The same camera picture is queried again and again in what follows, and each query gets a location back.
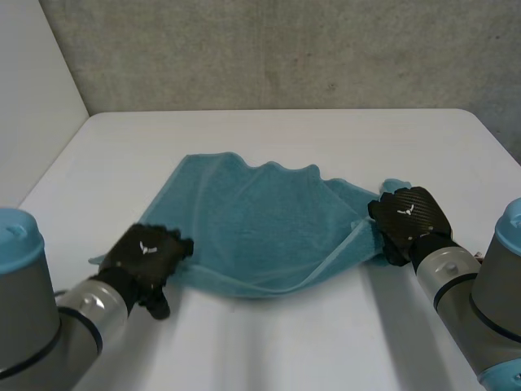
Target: white wall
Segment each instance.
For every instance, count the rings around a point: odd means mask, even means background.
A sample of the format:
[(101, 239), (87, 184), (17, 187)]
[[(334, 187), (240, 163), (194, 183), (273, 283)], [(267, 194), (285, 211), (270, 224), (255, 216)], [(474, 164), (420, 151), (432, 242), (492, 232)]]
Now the white wall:
[(17, 206), (88, 118), (37, 0), (0, 0), (0, 206)]

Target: robotic arm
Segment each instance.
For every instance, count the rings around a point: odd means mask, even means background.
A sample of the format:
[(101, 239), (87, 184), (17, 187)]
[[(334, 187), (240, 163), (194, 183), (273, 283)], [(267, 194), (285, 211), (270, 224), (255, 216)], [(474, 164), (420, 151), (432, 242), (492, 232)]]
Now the robotic arm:
[(95, 276), (55, 302), (34, 218), (0, 209), (0, 390), (70, 390), (136, 303), (167, 318), (163, 286), (193, 245), (179, 231), (133, 225)]
[[(418, 281), (489, 391), (521, 390), (521, 199), (496, 226), (483, 265), (421, 187), (369, 205), (393, 265), (411, 262)], [(169, 316), (162, 288), (193, 242), (179, 231), (134, 225), (99, 273), (55, 302), (34, 218), (0, 209), (0, 391), (70, 390), (121, 331), (133, 306)]]
[(452, 240), (447, 218), (421, 187), (384, 193), (369, 213), (389, 263), (413, 264), (479, 382), (489, 391), (521, 390), (521, 199), (499, 219), (483, 265)]

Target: concrete wall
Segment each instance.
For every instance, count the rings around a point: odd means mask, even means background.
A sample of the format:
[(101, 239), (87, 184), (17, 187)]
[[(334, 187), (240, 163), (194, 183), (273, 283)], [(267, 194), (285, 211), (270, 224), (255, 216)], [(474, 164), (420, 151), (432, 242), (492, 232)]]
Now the concrete wall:
[(521, 161), (519, 0), (41, 0), (91, 114), (464, 108)]
[(0, 207), (21, 203), (87, 118), (38, 0), (1, 0)]

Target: blue towel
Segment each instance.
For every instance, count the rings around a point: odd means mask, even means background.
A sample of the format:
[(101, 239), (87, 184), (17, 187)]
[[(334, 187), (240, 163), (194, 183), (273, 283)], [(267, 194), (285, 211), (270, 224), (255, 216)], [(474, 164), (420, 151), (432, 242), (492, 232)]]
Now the blue towel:
[[(396, 179), (384, 191), (410, 187)], [(316, 165), (249, 167), (234, 153), (186, 156), (141, 222), (195, 242), (172, 277), (229, 297), (278, 297), (309, 288), (382, 252), (367, 213), (378, 196)], [(90, 260), (99, 263), (102, 257)]]

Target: table surface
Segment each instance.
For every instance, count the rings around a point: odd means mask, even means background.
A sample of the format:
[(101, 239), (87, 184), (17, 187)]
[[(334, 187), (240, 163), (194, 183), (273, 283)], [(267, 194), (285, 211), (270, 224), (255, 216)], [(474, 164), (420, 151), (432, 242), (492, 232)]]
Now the table surface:
[[(237, 152), (250, 165), (316, 164), (378, 191), (426, 187), (469, 251), (484, 252), (521, 169), (461, 110), (127, 112), (91, 117), (29, 194), (55, 289), (137, 221), (184, 155)], [(238, 301), (167, 287), (173, 316), (130, 316), (123, 341), (78, 390), (481, 389), (410, 267), (365, 264), (306, 292)]]

